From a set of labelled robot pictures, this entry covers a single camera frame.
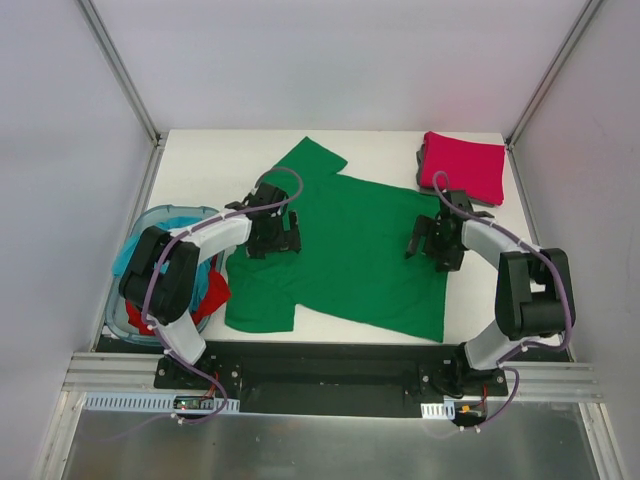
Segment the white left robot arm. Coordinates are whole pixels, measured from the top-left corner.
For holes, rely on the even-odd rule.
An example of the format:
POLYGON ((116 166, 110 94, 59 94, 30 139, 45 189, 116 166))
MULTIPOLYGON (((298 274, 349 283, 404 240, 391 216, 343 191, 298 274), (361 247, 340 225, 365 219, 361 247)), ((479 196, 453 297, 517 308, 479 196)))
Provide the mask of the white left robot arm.
POLYGON ((140 309, 141 320, 165 353, 180 360, 176 375, 188 388, 204 387, 212 369, 201 358, 206 342, 190 314, 199 266, 238 246, 259 260, 272 253, 298 253, 298 217, 288 208, 297 197, 263 182, 213 216, 177 229, 152 225, 140 234, 119 282, 119 295, 140 309))

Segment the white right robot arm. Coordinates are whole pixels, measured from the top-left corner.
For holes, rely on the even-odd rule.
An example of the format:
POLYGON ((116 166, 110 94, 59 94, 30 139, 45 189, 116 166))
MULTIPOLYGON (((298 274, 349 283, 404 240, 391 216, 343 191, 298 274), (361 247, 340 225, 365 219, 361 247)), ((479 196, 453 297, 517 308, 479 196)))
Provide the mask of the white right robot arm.
POLYGON ((434 217, 420 215, 405 253, 422 252, 435 270, 460 270, 473 251, 497 272, 494 320, 461 345, 461 358, 450 369, 452 387, 473 394, 487 370, 500 367, 520 351, 563 350, 575 324, 575 306, 567 254, 533 245, 501 226, 487 212, 476 212, 462 190, 436 192, 434 217))

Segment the green t shirt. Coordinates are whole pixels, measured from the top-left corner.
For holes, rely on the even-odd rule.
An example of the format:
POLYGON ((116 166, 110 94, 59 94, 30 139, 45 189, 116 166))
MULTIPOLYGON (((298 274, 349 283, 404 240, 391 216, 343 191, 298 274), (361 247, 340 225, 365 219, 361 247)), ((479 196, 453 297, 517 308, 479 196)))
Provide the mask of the green t shirt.
POLYGON ((347 161, 310 138, 278 163, 268 183, 287 192, 301 250, 228 258, 225 323, 245 333, 294 329, 299 306, 413 337, 444 338, 447 276, 424 255, 405 252, 418 216, 439 202, 416 191, 346 176, 347 161))

